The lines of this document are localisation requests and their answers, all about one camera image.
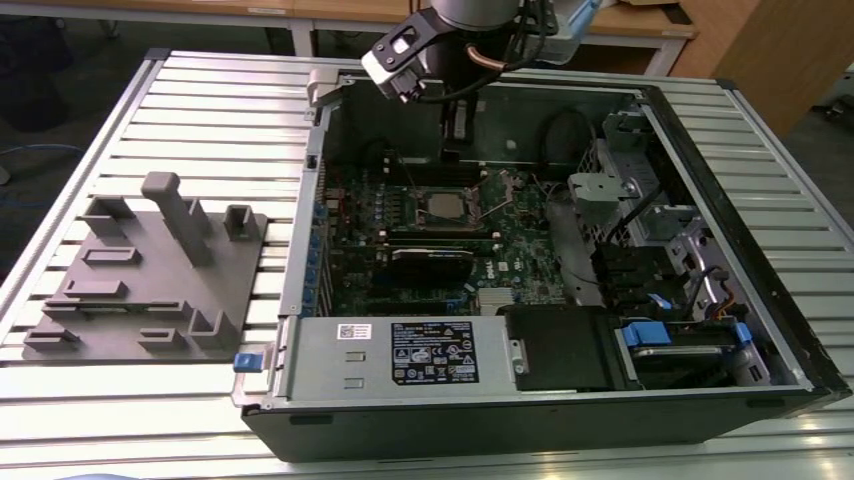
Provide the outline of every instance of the blue latch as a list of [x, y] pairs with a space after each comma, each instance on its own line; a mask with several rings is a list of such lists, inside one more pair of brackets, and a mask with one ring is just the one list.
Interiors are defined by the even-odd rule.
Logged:
[[739, 322], [735, 324], [735, 336], [738, 337], [738, 343], [742, 347], [752, 342], [752, 334], [750, 333], [746, 323]]
[[670, 345], [670, 334], [664, 322], [634, 322], [622, 328], [626, 346]]
[[263, 353], [239, 353], [235, 355], [235, 373], [260, 373], [264, 371]]

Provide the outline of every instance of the wooden cabinet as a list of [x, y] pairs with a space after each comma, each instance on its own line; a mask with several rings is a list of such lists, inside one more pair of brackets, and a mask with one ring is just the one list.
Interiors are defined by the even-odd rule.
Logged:
[[727, 78], [785, 135], [854, 61], [851, 0], [682, 0], [700, 31], [671, 76]]

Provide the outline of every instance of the sticker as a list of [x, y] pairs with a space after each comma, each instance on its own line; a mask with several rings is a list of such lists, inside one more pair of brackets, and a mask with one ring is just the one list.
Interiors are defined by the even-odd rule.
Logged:
[[247, 8], [247, 11], [261, 15], [284, 15], [287, 13], [281, 8]]
[[664, 30], [662, 32], [663, 37], [684, 37], [691, 38], [694, 34], [691, 32], [678, 32], [675, 30]]
[[392, 323], [391, 363], [398, 385], [478, 383], [471, 322]]
[[370, 323], [339, 323], [337, 339], [339, 340], [370, 340], [371, 324]]

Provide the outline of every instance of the chip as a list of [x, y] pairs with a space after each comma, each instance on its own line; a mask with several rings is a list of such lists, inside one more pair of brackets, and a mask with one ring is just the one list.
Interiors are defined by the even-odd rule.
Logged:
[[436, 217], [464, 221], [466, 206], [463, 197], [454, 193], [434, 193], [427, 198], [427, 211]]

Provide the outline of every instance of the table leg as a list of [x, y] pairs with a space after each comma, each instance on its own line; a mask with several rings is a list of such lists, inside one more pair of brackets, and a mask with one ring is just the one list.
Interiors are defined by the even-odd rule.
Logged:
[[101, 32], [109, 40], [119, 38], [119, 22], [116, 20], [99, 20], [97, 24], [101, 27]]
[[313, 57], [316, 53], [313, 21], [304, 18], [292, 18], [289, 22], [296, 56]]
[[646, 68], [644, 75], [652, 77], [666, 77], [670, 75], [670, 70], [676, 63], [682, 49], [687, 40], [680, 38], [671, 38], [664, 40], [660, 48], [655, 51], [650, 65]]

